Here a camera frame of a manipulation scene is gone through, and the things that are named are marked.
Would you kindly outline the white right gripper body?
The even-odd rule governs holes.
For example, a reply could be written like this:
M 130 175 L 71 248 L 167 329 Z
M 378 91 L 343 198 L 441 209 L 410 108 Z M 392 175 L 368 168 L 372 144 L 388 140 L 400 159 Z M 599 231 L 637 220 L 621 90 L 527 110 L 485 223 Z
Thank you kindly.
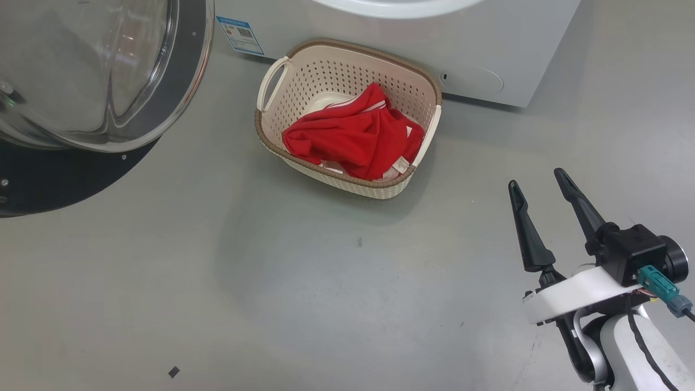
M 531 324 L 554 322 L 567 348 L 572 366 L 584 383 L 604 384 L 609 369 L 603 352 L 584 334 L 580 320 L 593 314 L 594 305 L 638 289 L 621 286 L 602 267 L 584 270 L 523 298 L 523 311 Z

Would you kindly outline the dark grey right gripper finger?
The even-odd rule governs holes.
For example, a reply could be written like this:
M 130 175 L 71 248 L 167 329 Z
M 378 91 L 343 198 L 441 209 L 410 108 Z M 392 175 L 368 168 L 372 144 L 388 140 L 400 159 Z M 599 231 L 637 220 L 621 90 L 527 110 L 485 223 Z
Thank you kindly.
M 563 168 L 554 169 L 554 177 L 564 199 L 572 205 L 575 211 L 584 238 L 586 238 L 584 245 L 586 252 L 589 256 L 600 255 L 603 251 L 603 245 L 596 233 L 606 224 L 606 221 Z
M 519 184 L 512 180 L 508 186 L 523 268 L 529 273 L 545 272 L 553 269 L 554 254 L 545 247 L 528 213 L 528 202 Z

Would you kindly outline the red garment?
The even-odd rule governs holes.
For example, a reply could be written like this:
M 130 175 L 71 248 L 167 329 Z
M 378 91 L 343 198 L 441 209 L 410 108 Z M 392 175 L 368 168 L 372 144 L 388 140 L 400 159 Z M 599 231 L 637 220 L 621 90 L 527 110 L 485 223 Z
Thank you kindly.
M 425 131 L 394 109 L 379 84 L 327 105 L 288 127 L 282 139 L 293 156 L 366 181 L 392 181 L 414 162 Z

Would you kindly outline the washing machine glass door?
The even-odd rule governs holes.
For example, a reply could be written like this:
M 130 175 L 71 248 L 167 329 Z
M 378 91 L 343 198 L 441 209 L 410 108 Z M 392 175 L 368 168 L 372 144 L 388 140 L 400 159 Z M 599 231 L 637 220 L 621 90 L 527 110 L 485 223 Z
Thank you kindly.
M 0 218 L 131 171 L 204 76 L 214 0 L 0 0 Z

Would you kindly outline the white oval filter access cover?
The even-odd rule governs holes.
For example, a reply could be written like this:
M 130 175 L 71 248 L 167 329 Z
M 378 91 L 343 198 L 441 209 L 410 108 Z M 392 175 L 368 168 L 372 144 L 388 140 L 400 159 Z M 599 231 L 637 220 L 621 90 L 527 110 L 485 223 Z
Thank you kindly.
M 448 94 L 487 102 L 491 102 L 504 89 L 501 77 L 477 66 L 444 70 L 439 76 L 439 81 L 442 89 Z

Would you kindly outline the cream perforated laundry basket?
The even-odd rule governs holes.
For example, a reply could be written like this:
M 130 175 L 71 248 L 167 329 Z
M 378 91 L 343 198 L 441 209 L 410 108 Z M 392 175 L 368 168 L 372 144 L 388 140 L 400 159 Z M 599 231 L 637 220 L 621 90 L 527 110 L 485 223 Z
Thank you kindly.
M 391 181 L 365 181 L 292 156 L 281 134 L 303 115 L 357 96 L 377 83 L 393 107 L 424 128 L 413 163 Z M 441 118 L 439 83 L 419 65 L 396 55 L 340 40 L 305 41 L 278 59 L 258 90 L 254 124 L 261 143 L 288 166 L 326 185 L 373 199 L 405 190 L 424 158 Z

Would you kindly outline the blue energy label sticker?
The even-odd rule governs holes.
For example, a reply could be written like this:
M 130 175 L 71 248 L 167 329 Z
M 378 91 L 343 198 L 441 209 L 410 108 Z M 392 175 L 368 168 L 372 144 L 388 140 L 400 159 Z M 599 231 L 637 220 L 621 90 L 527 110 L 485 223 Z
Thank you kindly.
M 244 54 L 265 55 L 248 22 L 221 16 L 216 16 L 216 20 L 234 50 Z

